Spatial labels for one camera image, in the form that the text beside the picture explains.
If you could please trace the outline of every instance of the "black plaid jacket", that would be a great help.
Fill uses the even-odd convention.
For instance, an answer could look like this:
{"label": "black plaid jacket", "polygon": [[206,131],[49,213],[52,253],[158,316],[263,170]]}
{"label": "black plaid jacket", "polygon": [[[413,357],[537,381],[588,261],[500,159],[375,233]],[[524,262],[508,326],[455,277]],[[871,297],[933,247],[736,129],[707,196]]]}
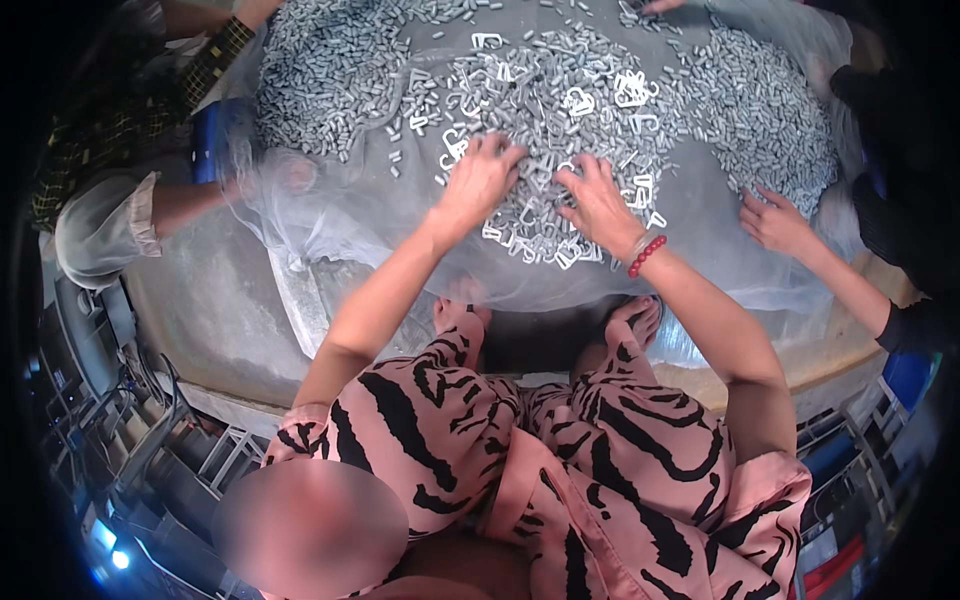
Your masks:
{"label": "black plaid jacket", "polygon": [[126,63],[100,78],[106,81],[99,82],[100,93],[53,119],[32,193],[34,227],[53,231],[78,184],[101,169],[123,166],[135,150],[185,123],[252,38],[253,31],[233,17],[181,73],[153,78],[140,91],[108,80],[125,82],[133,68],[150,58],[149,42],[109,49],[114,59]]}

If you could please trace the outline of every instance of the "rolled-up sleeve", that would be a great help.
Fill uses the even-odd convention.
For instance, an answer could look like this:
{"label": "rolled-up sleeve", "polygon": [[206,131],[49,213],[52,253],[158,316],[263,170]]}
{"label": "rolled-up sleeve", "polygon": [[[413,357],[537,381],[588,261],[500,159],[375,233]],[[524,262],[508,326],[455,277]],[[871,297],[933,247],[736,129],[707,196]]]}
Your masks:
{"label": "rolled-up sleeve", "polygon": [[891,354],[942,352],[956,347],[960,319],[953,302],[920,300],[906,308],[890,303],[890,318],[876,342]]}

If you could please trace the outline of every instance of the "wire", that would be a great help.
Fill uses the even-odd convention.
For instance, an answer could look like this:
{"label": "wire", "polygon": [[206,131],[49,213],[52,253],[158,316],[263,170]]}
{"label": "wire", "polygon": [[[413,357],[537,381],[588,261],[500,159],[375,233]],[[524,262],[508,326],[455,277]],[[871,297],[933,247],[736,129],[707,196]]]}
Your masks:
{"label": "wire", "polygon": [[110,428],[110,432],[107,434],[107,439],[108,439],[108,440],[112,440],[112,439],[113,439],[113,434],[114,434],[114,433],[116,432],[116,430],[117,430],[117,425],[119,425],[119,424],[120,424],[120,421],[123,420],[123,415],[124,415],[124,413],[127,412],[127,409],[130,408],[130,406],[131,406],[131,404],[133,403],[133,401],[138,399],[138,398],[136,397],[136,394],[133,393],[133,390],[128,390],[127,388],[123,388],[123,387],[117,386],[116,388],[113,389],[113,391],[114,391],[114,392],[126,392],[127,394],[130,394],[130,397],[127,399],[127,403],[124,404],[123,409],[122,409],[122,410],[120,411],[120,413],[117,415],[117,420],[116,420],[116,422],[115,422],[115,423],[113,424],[113,426]]}

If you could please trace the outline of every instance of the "hand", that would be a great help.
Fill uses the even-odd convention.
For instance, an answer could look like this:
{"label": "hand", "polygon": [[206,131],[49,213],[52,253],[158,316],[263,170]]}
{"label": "hand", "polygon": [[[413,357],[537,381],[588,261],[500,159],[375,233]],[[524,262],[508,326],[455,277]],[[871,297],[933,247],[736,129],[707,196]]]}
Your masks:
{"label": "hand", "polygon": [[801,258],[816,245],[816,234],[789,200],[759,185],[756,190],[770,204],[764,204],[744,188],[740,226],[763,248]]}
{"label": "hand", "polygon": [[643,7],[643,14],[660,14],[686,4],[686,0],[654,0]]}
{"label": "hand", "polygon": [[450,173],[444,196],[433,208],[439,217],[436,222],[457,242],[462,240],[503,202],[519,177],[516,164],[524,156],[527,149],[511,144],[503,133],[471,139]]}
{"label": "hand", "polygon": [[274,13],[283,0],[244,0],[235,13],[237,20],[256,31]]}
{"label": "hand", "polygon": [[573,224],[591,242],[596,242],[615,258],[629,263],[631,253],[646,229],[627,208],[620,190],[613,183],[613,171],[605,158],[579,155],[574,164],[584,170],[582,178],[569,169],[553,174],[553,180],[570,190],[577,208],[561,206],[561,216]]}

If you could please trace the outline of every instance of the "light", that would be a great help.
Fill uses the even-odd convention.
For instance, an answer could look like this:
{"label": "light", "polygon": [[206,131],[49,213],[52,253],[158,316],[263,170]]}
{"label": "light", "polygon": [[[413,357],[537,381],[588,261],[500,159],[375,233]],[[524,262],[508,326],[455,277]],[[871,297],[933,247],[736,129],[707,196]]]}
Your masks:
{"label": "light", "polygon": [[112,550],[113,545],[117,541],[116,534],[110,531],[99,518],[93,519],[93,527],[90,528],[90,537],[100,543],[103,547],[104,554]]}
{"label": "light", "polygon": [[114,564],[117,568],[127,568],[127,566],[130,564],[130,557],[128,557],[125,552],[121,552],[121,551],[119,551],[119,550],[114,550],[114,551],[113,551],[113,564]]}

